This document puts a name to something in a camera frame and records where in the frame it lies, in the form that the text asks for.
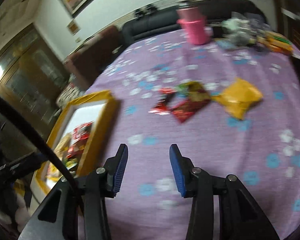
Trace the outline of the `small red candy packet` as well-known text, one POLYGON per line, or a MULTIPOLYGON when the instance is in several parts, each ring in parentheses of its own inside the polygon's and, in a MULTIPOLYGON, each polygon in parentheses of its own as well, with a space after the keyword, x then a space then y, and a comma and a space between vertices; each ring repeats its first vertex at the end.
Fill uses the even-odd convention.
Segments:
POLYGON ((153 108, 149 110, 149 113, 158 115, 169 115, 171 113, 169 103, 176 94, 176 90, 171 88, 161 88, 159 89, 160 97, 153 108))

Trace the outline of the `green gold snack packet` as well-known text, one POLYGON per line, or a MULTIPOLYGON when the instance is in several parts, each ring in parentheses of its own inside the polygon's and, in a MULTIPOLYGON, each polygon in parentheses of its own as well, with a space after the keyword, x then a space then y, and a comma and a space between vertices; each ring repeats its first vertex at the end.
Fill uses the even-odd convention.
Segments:
POLYGON ((188 97, 191 101, 204 101, 210 99, 210 94, 198 81, 189 81, 177 85, 176 90, 188 97))

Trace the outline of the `yellow snack packet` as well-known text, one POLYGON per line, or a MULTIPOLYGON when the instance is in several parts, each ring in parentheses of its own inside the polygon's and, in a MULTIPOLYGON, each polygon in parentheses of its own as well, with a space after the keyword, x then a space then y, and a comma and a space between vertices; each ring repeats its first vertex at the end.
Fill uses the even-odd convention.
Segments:
POLYGON ((260 102, 263 95, 256 86, 237 77, 232 84, 211 98, 221 104, 231 117, 244 120, 247 111, 260 102))

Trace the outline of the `yellow rimmed tray box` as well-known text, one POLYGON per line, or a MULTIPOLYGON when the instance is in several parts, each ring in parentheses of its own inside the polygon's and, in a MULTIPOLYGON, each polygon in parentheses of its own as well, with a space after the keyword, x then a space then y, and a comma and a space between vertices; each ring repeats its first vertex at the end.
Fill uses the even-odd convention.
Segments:
POLYGON ((61 112, 47 145, 75 176, 96 168, 118 106, 110 90, 102 90, 70 101, 61 112))

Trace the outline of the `dark red gold packet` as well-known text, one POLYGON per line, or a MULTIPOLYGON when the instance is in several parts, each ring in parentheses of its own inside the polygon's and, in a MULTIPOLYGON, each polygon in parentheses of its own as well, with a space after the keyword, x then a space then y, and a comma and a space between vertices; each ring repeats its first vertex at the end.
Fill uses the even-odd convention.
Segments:
POLYGON ((192 91, 189 92, 186 100, 171 109, 171 113, 180 123, 183 123, 207 106, 210 101, 211 96, 205 90, 192 91))

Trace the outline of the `purple floral tablecloth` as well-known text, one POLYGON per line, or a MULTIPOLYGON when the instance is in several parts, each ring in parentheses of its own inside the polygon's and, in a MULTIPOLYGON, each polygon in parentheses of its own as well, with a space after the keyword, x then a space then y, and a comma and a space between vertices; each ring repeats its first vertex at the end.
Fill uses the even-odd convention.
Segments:
POLYGON ((300 87, 288 56, 193 46, 177 30, 132 44, 88 92, 101 90, 121 103, 104 156, 129 150, 121 190, 106 201, 113 239, 185 238, 192 202, 176 189, 171 144, 213 176, 237 175, 281 239, 300 228, 300 87), (238 77, 263 95, 242 121, 217 102, 184 123, 151 113, 161 88, 193 80, 216 95, 238 77))

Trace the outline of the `wooden glass cabinet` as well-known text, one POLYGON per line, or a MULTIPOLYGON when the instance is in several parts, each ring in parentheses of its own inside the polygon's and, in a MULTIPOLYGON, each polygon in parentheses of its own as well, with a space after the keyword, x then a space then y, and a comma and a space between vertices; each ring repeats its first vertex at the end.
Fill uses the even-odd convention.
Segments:
POLYGON ((70 74, 33 24, 0 50, 0 97, 47 140, 58 118, 57 97, 70 74))

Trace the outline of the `clear bag dark contents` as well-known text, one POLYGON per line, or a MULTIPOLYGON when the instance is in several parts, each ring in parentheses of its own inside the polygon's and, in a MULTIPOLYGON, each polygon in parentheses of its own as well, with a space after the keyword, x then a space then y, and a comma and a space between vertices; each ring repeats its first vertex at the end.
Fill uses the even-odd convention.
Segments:
POLYGON ((256 43, 257 39, 250 33, 238 31, 228 35, 229 41, 237 47, 250 46, 256 43))

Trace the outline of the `pink sleeved thermos bottle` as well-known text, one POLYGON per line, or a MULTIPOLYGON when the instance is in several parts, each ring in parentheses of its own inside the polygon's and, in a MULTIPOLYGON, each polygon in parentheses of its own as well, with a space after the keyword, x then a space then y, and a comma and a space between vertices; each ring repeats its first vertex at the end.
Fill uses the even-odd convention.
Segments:
POLYGON ((206 17, 200 12, 197 5, 189 0, 178 3, 177 23, 182 27, 187 35, 190 44, 200 46, 210 42, 210 36, 206 31, 206 17))

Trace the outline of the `white green plastic bag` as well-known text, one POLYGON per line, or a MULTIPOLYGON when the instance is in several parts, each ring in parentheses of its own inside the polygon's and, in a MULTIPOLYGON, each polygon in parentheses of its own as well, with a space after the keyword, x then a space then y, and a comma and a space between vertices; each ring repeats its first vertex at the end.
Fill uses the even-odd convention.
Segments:
POLYGON ((230 18, 221 23, 223 30, 227 34, 248 32, 251 30, 249 20, 239 19, 239 18, 230 18))

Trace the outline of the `orange biscuit packs stack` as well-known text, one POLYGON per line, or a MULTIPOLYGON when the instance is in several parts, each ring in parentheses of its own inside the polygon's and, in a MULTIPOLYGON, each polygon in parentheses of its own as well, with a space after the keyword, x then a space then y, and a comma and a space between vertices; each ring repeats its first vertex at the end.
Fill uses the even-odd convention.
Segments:
POLYGON ((263 44, 271 52, 281 53, 284 55, 293 54, 292 43, 285 36, 279 33, 264 31, 257 35, 257 42, 263 44))

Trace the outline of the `black leather sofa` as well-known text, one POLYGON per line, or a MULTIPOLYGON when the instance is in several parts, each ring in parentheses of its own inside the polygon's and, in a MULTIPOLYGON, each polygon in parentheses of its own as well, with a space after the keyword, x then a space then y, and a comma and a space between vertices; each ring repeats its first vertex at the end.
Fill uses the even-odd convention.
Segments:
MULTIPOLYGON (((233 12, 245 17, 256 16, 261 22, 268 22, 264 13, 249 0, 202 0, 192 4, 206 17, 208 24, 221 23, 231 18, 233 12)), ((136 9, 134 19, 122 27, 123 46, 128 48, 146 38, 180 29, 181 26, 177 24, 178 9, 179 7, 175 5, 159 10, 154 4, 147 5, 145 9, 136 9)))

